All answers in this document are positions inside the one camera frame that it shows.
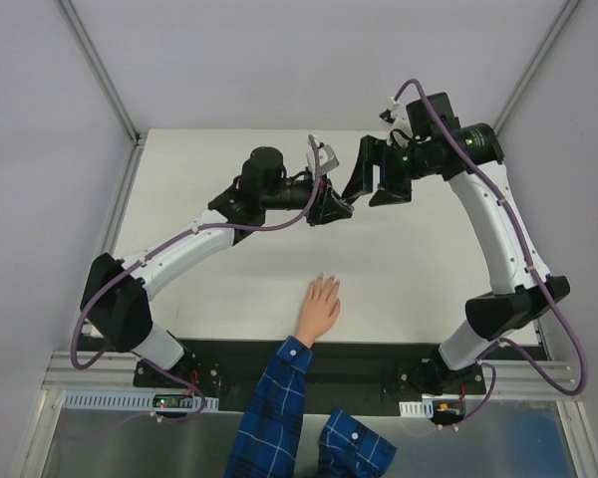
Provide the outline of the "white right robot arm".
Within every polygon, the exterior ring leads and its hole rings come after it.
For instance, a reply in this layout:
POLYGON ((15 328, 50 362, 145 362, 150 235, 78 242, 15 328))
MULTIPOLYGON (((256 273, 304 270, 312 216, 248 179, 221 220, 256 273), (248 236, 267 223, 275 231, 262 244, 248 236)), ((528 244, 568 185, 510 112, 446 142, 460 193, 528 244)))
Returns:
POLYGON ((380 118, 389 136, 361 139, 344 200, 369 195, 372 207, 408 203, 415 180, 441 176, 468 216, 489 275, 489 292, 466 302, 461 325, 409 374, 414 389, 440 395, 460 386, 499 340, 544 315, 570 286, 551 273, 528 237, 490 125, 461 125, 445 93, 408 105, 392 99, 380 118))

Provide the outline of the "blue plaid sleeve forearm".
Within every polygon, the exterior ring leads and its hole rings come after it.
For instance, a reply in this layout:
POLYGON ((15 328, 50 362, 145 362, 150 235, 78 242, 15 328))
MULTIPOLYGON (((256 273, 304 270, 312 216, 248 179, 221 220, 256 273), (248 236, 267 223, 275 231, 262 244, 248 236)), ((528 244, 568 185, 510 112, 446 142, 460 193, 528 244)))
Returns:
POLYGON ((226 477, 291 477, 305 411, 312 351, 288 337, 269 361, 243 413, 226 477))

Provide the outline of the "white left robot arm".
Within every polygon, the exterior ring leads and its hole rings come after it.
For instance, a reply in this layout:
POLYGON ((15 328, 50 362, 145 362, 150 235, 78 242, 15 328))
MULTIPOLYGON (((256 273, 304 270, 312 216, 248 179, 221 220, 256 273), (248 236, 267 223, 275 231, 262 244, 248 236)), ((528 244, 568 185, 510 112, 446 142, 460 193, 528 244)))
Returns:
POLYGON ((167 386, 184 385, 193 355, 153 322, 150 303, 169 283, 210 256, 254 232, 268 232, 269 210, 296 211, 282 223, 300 220, 316 226, 348 219, 353 208, 334 190, 327 174, 339 164, 333 148, 312 146, 307 167, 288 175, 282 153, 272 146, 253 149, 229 187, 211 200, 188 225, 162 242, 123 259, 109 253, 90 269, 80 305, 81 323, 90 322, 118 353, 132 353, 167 386))

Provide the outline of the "person's left hand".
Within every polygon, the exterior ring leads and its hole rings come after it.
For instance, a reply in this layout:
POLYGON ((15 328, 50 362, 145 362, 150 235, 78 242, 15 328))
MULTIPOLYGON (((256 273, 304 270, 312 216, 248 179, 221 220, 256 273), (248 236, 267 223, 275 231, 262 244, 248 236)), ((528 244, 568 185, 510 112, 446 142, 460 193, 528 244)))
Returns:
POLYGON ((335 276, 325 280, 320 275, 310 284, 294 334, 306 348, 310 349, 336 323, 341 311, 339 289, 340 282, 335 276))

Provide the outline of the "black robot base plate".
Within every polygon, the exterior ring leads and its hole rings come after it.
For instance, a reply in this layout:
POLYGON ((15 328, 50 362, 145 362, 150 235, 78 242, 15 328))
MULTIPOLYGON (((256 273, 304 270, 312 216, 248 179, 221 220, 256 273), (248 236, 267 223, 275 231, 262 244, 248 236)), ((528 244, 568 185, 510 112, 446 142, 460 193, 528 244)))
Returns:
MULTIPOLYGON (((219 400, 221 411, 241 412, 281 343, 279 341, 185 340, 194 354, 190 372, 197 387, 219 400)), ((399 404, 419 401, 411 387, 436 344, 317 343, 306 375, 306 412, 330 414, 337 407, 352 415, 398 416, 399 404)))

